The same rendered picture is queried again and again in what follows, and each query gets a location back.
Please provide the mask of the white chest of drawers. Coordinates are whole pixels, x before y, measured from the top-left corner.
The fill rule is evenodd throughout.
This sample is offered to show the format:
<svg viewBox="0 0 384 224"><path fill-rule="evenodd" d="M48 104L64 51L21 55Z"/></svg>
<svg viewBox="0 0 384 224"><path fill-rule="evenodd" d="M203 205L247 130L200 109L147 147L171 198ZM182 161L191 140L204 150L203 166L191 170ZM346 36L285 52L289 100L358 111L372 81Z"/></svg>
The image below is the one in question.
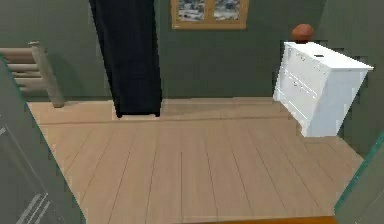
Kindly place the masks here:
<svg viewBox="0 0 384 224"><path fill-rule="evenodd" d="M303 136L335 136L372 70L314 42L286 42L273 99L300 124Z"/></svg>

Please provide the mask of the black tall cabinet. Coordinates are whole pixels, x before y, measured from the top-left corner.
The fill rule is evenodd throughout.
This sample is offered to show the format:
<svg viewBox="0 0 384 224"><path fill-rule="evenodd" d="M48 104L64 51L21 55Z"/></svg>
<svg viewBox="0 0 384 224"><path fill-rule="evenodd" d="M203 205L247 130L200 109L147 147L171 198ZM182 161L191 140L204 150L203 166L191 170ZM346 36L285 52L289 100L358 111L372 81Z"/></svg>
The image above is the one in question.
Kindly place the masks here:
<svg viewBox="0 0 384 224"><path fill-rule="evenodd" d="M160 115L154 0L88 0L116 116Z"/></svg>

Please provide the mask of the brown ball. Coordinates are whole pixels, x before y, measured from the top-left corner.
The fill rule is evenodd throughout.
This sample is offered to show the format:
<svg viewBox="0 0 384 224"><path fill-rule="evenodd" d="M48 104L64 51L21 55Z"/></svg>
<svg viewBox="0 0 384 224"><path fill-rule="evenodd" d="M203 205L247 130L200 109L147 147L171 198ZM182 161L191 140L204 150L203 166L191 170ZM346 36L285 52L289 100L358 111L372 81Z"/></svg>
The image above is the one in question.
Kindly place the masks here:
<svg viewBox="0 0 384 224"><path fill-rule="evenodd" d="M291 35L295 42L308 42L314 35L314 29L310 24L299 24L292 30Z"/></svg>

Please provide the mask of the wooden framed window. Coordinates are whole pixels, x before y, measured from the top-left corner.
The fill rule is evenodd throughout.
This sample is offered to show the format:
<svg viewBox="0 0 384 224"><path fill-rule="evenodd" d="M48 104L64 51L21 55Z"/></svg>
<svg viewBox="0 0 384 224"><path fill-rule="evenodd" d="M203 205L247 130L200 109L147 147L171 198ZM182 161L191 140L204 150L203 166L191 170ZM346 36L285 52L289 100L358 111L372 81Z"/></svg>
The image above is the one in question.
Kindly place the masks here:
<svg viewBox="0 0 384 224"><path fill-rule="evenodd" d="M250 0L170 0L175 30L244 30Z"/></svg>

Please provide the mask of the beige wooden slatted chair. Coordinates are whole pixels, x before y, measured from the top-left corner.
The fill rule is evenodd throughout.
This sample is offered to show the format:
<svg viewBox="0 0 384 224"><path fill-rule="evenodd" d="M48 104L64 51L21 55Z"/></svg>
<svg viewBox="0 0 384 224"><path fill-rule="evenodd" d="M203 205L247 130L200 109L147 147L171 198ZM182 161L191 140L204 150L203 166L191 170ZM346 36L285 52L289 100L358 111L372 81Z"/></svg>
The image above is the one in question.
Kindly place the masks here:
<svg viewBox="0 0 384 224"><path fill-rule="evenodd" d="M45 91L54 108L65 105L48 50L39 41L31 41L27 47L0 48L0 56L23 93Z"/></svg>

